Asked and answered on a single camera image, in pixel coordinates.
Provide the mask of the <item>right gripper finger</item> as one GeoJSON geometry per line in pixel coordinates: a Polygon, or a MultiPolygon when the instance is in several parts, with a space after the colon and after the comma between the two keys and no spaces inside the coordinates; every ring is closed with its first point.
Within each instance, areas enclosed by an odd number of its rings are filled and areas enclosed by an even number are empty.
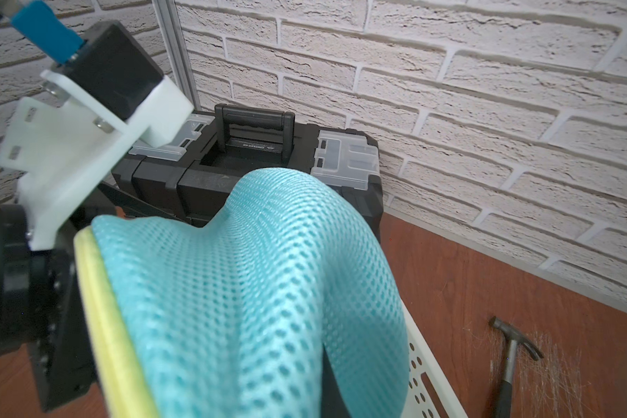
{"type": "Polygon", "coordinates": [[[320,403],[322,404],[320,406],[321,418],[350,418],[325,349],[322,357],[322,401],[320,403]]]}

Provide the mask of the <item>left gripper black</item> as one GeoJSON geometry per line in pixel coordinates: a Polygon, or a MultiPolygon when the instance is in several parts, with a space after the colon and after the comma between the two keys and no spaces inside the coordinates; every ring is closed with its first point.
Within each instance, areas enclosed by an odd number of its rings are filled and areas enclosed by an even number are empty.
{"type": "Polygon", "coordinates": [[[114,212],[94,190],[64,222],[52,249],[35,251],[24,207],[0,206],[0,355],[26,346],[45,413],[85,395],[97,380],[73,240],[94,217],[114,212]]]}

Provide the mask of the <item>teal mesh laundry bag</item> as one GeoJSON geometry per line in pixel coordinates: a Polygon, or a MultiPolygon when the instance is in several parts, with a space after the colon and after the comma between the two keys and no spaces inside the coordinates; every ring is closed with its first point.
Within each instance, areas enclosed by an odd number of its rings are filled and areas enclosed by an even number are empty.
{"type": "Polygon", "coordinates": [[[102,215],[74,239],[113,417],[398,417],[402,301],[379,242],[313,176],[243,177],[202,228],[102,215]]]}

